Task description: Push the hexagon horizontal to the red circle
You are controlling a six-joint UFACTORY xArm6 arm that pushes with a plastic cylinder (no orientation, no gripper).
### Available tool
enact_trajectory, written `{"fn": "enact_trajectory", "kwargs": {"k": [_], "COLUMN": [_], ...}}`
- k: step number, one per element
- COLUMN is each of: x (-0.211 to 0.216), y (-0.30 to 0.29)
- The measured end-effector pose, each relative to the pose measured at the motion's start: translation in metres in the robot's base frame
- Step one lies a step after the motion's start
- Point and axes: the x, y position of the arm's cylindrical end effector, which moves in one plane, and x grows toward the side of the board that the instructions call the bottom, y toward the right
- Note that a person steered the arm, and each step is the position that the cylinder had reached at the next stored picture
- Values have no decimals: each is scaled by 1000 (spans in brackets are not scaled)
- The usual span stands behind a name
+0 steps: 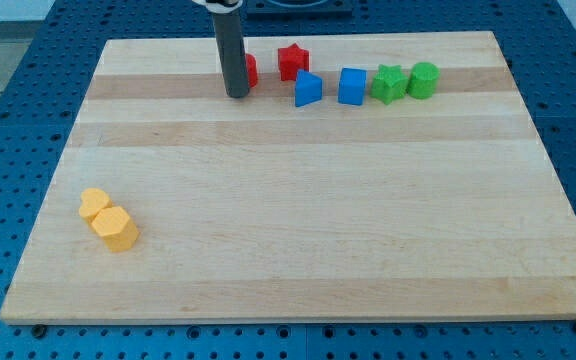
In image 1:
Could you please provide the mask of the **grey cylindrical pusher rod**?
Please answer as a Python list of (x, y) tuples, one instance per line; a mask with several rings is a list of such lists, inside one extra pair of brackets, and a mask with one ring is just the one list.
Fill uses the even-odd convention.
[(226, 93), (232, 98), (244, 98), (250, 87), (240, 11), (211, 14)]

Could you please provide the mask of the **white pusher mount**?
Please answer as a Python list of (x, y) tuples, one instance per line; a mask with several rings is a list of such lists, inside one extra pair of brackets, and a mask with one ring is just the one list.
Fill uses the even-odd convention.
[(192, 0), (192, 2), (205, 7), (209, 12), (232, 12), (244, 3), (243, 0)]

